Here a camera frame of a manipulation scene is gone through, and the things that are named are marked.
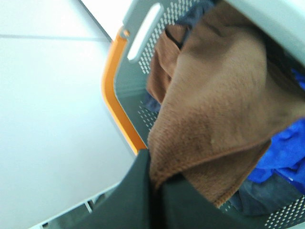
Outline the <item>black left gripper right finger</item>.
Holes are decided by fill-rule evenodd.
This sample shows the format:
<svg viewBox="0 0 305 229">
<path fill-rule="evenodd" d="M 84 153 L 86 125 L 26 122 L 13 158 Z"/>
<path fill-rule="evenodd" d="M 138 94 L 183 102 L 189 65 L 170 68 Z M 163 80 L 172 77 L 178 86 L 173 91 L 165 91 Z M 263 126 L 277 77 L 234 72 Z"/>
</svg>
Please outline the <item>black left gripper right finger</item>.
<svg viewBox="0 0 305 229">
<path fill-rule="evenodd" d="M 226 214 L 207 201 L 186 179 L 173 177 L 161 186 L 166 229 L 257 229 L 258 224 Z"/>
</svg>

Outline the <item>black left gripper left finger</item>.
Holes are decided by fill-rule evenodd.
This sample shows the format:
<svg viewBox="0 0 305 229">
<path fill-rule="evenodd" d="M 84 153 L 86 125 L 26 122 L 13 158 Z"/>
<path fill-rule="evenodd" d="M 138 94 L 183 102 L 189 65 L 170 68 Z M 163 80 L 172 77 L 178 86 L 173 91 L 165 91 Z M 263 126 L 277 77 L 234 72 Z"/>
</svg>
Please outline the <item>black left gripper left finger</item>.
<svg viewBox="0 0 305 229">
<path fill-rule="evenodd" d="M 106 229 L 153 228 L 149 163 L 148 150 L 140 150 L 124 179 L 106 200 Z"/>
</svg>

